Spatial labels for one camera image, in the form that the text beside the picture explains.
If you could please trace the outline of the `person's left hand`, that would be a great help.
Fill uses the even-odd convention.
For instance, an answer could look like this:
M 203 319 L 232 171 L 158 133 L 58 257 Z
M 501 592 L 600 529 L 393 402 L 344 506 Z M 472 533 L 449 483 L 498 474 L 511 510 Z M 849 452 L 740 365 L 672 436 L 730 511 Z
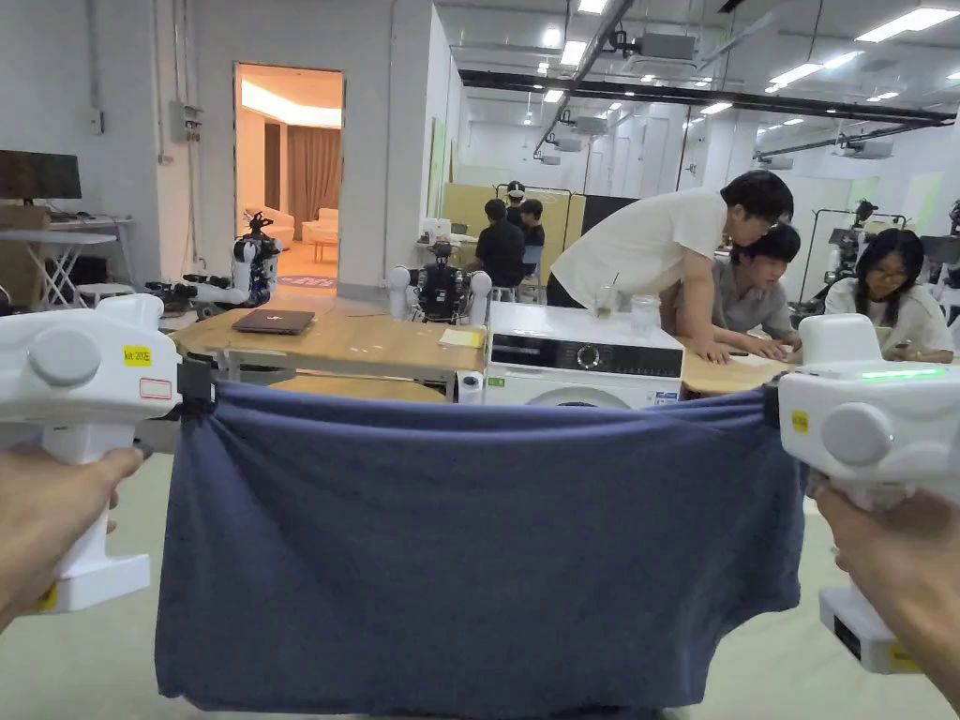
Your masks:
M 41 449 L 1 454 L 1 627 L 7 629 L 51 588 L 58 565 L 107 509 L 117 488 L 150 455 L 113 450 L 97 462 L 67 465 Z

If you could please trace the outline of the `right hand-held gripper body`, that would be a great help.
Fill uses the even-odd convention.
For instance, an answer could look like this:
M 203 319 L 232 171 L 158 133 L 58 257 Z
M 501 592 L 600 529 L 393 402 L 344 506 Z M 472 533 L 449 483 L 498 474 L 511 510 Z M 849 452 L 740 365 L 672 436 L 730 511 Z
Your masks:
M 918 491 L 958 506 L 957 367 L 886 360 L 878 330 L 855 313 L 809 317 L 799 331 L 801 364 L 766 395 L 784 448 L 870 513 Z M 818 609 L 864 669 L 923 673 L 850 577 L 819 592 Z

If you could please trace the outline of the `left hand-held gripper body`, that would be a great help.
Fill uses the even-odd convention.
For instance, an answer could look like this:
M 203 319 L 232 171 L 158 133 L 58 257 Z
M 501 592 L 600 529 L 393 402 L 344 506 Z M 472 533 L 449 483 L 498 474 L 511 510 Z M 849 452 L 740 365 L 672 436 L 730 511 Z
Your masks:
M 1 419 L 42 428 L 43 450 L 67 465 L 131 446 L 151 419 L 205 413 L 217 391 L 208 364 L 178 354 L 152 294 L 1 322 Z

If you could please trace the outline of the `person's right hand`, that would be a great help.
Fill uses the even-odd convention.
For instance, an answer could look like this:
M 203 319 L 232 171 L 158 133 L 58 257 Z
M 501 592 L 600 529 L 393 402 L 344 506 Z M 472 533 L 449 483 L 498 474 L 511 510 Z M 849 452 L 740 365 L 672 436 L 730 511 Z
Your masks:
M 813 498 L 832 531 L 837 566 L 957 712 L 957 504 L 918 491 L 870 513 L 825 484 L 816 486 Z

